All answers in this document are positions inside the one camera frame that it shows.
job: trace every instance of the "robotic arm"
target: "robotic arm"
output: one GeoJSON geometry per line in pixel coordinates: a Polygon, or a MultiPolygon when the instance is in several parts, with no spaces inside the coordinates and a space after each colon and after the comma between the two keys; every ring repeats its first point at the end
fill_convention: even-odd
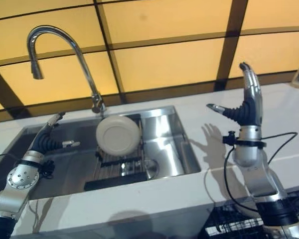
{"type": "Polygon", "coordinates": [[[240,125],[239,137],[233,131],[223,137],[223,143],[236,146],[233,159],[240,168],[246,186],[256,203],[264,222],[264,229],[274,238],[298,238],[299,218],[287,199],[278,176],[268,166],[267,156],[261,142],[263,101],[256,74],[252,68],[241,63],[245,79],[244,101],[239,108],[229,109],[207,104],[210,109],[234,120],[240,125]]]}
{"type": "Polygon", "coordinates": [[[57,142],[50,138],[52,129],[65,113],[54,115],[38,132],[18,166],[11,170],[0,192],[0,239],[10,238],[14,226],[28,201],[29,193],[39,181],[44,155],[52,150],[77,146],[72,140],[57,142]]]}

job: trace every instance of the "black cable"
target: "black cable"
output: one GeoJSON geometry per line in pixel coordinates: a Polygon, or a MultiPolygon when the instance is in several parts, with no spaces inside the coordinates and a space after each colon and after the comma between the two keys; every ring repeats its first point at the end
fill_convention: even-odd
{"type": "Polygon", "coordinates": [[[0,156],[5,156],[5,155],[10,156],[11,158],[13,158],[15,160],[18,160],[18,161],[20,160],[18,157],[14,156],[11,153],[2,153],[2,154],[0,154],[0,156]]]}
{"type": "Polygon", "coordinates": [[[226,190],[229,194],[229,197],[231,198],[231,200],[233,200],[234,203],[236,203],[237,205],[239,205],[240,207],[242,208],[245,208],[245,209],[248,209],[250,211],[253,211],[253,212],[258,212],[256,209],[253,209],[253,208],[249,208],[249,207],[246,207],[242,204],[240,204],[239,202],[237,202],[236,199],[234,199],[233,195],[231,194],[230,190],[229,190],[229,187],[228,187],[228,181],[227,181],[227,162],[228,162],[228,159],[229,159],[229,156],[231,154],[231,152],[235,149],[235,147],[233,146],[232,149],[228,152],[226,158],[225,158],[225,162],[224,162],[224,179],[225,179],[225,186],[226,186],[226,190]]]}
{"type": "Polygon", "coordinates": [[[269,139],[269,138],[277,138],[277,137],[280,137],[280,136],[284,136],[284,135],[289,135],[289,134],[293,134],[293,136],[291,136],[286,142],[284,142],[277,150],[276,152],[273,154],[273,156],[270,158],[270,160],[268,161],[268,164],[271,163],[271,161],[274,159],[274,157],[277,155],[277,153],[287,144],[289,143],[291,140],[293,140],[297,135],[298,133],[297,132],[288,132],[288,133],[281,133],[281,134],[276,134],[276,135],[273,135],[273,136],[268,136],[268,137],[263,137],[261,139],[269,139]]]}

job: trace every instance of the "stainless steel sink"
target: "stainless steel sink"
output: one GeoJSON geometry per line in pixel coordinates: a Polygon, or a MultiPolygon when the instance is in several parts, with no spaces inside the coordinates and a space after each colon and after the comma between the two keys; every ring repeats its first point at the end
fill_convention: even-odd
{"type": "MultiPolygon", "coordinates": [[[[184,129],[174,107],[120,114],[139,117],[142,144],[130,156],[119,158],[118,163],[101,167],[104,157],[99,154],[96,127],[101,118],[91,117],[75,121],[60,121],[51,137],[55,140],[74,140],[77,147],[50,152],[45,160],[53,160],[53,178],[41,179],[31,194],[31,199],[47,198],[72,193],[118,186],[146,180],[197,173],[200,167],[187,140],[184,129]]],[[[11,142],[5,153],[22,158],[41,125],[25,127],[11,142]]],[[[14,160],[8,156],[0,158],[0,190],[6,176],[13,168],[14,160]]]]}

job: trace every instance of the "wire dish rack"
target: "wire dish rack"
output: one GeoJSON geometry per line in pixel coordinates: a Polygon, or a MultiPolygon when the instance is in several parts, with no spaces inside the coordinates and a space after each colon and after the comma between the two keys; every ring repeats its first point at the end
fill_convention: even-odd
{"type": "MultiPolygon", "coordinates": [[[[288,194],[299,216],[299,191],[288,194]]],[[[271,238],[263,230],[261,218],[240,213],[235,204],[215,207],[198,235],[198,239],[265,239],[271,238]]]]}
{"type": "MultiPolygon", "coordinates": [[[[142,133],[141,115],[135,114],[129,115],[128,117],[138,125],[142,133]]],[[[150,179],[150,175],[146,171],[146,163],[148,163],[149,160],[145,159],[142,135],[137,149],[129,155],[112,156],[98,147],[95,156],[98,163],[94,172],[94,180],[86,182],[84,187],[85,191],[150,179]]]]}

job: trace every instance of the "faucet spout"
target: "faucet spout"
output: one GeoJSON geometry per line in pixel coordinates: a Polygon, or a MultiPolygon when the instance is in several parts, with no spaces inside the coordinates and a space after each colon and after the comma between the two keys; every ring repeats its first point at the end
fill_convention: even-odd
{"type": "Polygon", "coordinates": [[[29,57],[30,57],[30,61],[31,61],[31,72],[33,74],[33,78],[35,78],[35,79],[43,79],[44,78],[42,71],[40,69],[39,63],[38,63],[38,59],[37,59],[37,55],[36,55],[36,51],[35,51],[35,42],[40,35],[45,34],[45,33],[52,33],[54,35],[57,35],[57,36],[63,38],[73,48],[73,50],[75,51],[75,54],[79,60],[79,63],[82,67],[82,70],[84,72],[84,76],[85,76],[86,80],[88,81],[89,86],[92,90],[92,103],[93,103],[92,111],[95,113],[103,112],[106,109],[105,104],[103,102],[101,94],[99,93],[99,91],[97,90],[97,88],[95,86],[91,72],[86,64],[86,61],[84,59],[84,56],[82,54],[82,51],[81,51],[79,45],[75,42],[75,40],[69,34],[67,34],[65,31],[63,31],[55,26],[49,26],[49,25],[37,26],[28,35],[27,49],[28,49],[29,57]]]}

